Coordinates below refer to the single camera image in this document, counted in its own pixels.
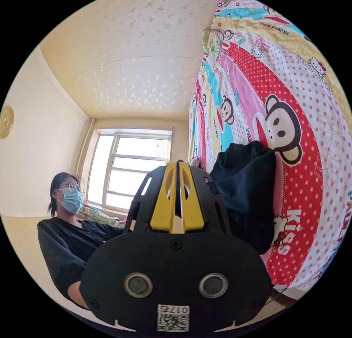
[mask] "window frame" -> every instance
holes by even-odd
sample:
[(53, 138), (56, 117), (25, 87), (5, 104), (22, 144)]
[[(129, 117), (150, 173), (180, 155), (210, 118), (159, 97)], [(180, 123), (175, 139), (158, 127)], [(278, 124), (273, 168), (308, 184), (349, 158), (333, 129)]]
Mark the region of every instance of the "window frame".
[[(134, 195), (124, 194), (124, 193), (114, 192), (114, 191), (109, 191), (108, 190), (111, 172), (113, 170), (119, 170), (119, 171), (124, 171), (124, 172), (148, 173), (149, 171), (113, 167), (114, 158), (115, 157), (120, 157), (120, 158), (136, 158), (136, 159), (148, 159), (148, 160), (154, 160), (154, 161), (164, 161), (165, 165), (166, 165), (167, 163), (170, 162), (173, 132), (170, 131), (169, 135), (166, 135), (166, 134), (165, 135), (164, 134), (153, 134), (153, 133), (127, 133), (127, 132), (116, 132), (116, 133), (113, 133), (113, 132), (111, 132), (111, 133), (110, 132), (99, 132), (98, 134), (99, 134), (99, 136), (98, 136), (97, 142), (95, 144), (94, 154), (93, 154), (92, 162), (91, 162), (90, 169), (89, 169), (89, 177), (88, 177), (87, 193), (86, 193), (87, 199), (86, 199), (86, 201), (88, 203), (90, 203), (90, 204), (96, 205), (98, 207), (102, 207), (103, 209), (107, 209), (107, 210), (111, 210), (111, 211), (115, 211), (115, 212), (119, 212), (119, 213), (128, 213), (128, 211), (129, 211), (128, 209), (124, 209), (124, 208), (121, 208), (121, 207), (110, 206), (110, 205), (106, 204), (107, 194), (127, 196), (127, 197), (132, 197), (132, 198), (134, 197)], [(90, 201), (88, 199), (88, 189), (89, 189), (91, 171), (92, 171), (92, 166), (93, 166), (93, 162), (94, 162), (94, 158), (95, 158), (96, 149), (97, 149), (97, 146), (98, 146), (98, 143), (99, 143), (99, 139), (103, 135), (105, 135), (105, 136), (106, 135), (114, 136), (114, 139), (113, 139), (113, 143), (111, 144), (109, 159), (108, 159), (107, 166), (106, 166), (106, 171), (105, 171), (102, 203), (98, 204), (98, 203)], [(119, 140), (122, 137), (123, 138), (135, 138), (135, 139), (166, 140), (168, 142), (166, 157), (162, 158), (162, 157), (149, 157), (149, 156), (134, 156), (134, 155), (116, 154)]]

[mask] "round wall clock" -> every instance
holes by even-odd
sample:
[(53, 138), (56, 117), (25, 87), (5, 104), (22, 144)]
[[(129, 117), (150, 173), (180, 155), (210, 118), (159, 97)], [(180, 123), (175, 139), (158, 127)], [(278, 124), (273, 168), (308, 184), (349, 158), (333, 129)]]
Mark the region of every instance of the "round wall clock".
[(15, 114), (11, 107), (4, 107), (0, 114), (0, 139), (5, 139), (14, 125)]

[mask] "bedsheet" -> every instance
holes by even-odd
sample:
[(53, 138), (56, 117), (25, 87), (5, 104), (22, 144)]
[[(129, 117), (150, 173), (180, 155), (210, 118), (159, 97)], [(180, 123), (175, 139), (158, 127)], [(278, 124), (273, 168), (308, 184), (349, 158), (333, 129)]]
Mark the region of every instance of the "bedsheet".
[(210, 172), (230, 143), (276, 151), (274, 285), (308, 291), (352, 214), (352, 114), (333, 70), (288, 19), (256, 0), (219, 0), (189, 105), (189, 158)]

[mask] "window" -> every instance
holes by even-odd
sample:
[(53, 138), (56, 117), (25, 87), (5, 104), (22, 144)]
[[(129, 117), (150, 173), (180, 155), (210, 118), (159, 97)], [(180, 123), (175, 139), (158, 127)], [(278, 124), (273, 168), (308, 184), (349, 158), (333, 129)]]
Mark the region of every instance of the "window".
[(99, 134), (89, 174), (88, 202), (127, 213), (146, 174), (169, 162), (172, 132), (136, 132)]

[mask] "eyeglasses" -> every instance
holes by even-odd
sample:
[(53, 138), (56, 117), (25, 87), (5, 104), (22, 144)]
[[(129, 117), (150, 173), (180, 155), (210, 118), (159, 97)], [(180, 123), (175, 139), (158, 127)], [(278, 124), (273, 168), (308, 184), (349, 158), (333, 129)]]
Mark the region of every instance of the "eyeglasses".
[(70, 191), (78, 190), (81, 193), (82, 196), (84, 195), (84, 191), (80, 187), (78, 187), (78, 186), (76, 186), (76, 185), (74, 185), (72, 183), (65, 184), (65, 186), (68, 187)]

